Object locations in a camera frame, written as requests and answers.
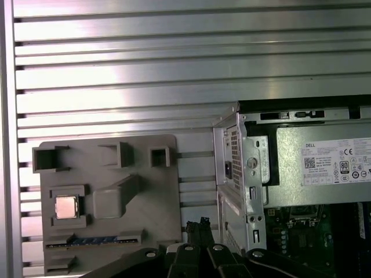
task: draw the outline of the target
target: sticker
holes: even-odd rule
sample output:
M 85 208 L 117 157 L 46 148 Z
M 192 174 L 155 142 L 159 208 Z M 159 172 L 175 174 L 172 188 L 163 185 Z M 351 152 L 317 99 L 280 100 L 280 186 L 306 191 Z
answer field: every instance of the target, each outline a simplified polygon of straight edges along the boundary
M 309 142 L 301 156 L 304 186 L 371 181 L 371 138 Z

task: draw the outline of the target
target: green circuit board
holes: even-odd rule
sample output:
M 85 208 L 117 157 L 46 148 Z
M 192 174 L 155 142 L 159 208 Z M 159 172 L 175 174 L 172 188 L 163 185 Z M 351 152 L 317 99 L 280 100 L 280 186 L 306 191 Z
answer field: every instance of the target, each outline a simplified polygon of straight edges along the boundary
M 335 277 L 328 205 L 265 210 L 267 248 Z

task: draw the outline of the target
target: barcode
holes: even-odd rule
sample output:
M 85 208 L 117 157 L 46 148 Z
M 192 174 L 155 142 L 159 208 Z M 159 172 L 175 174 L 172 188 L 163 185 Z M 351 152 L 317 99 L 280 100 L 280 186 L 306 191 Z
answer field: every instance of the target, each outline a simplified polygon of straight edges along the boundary
M 315 158 L 304 158 L 305 169 L 315 168 Z

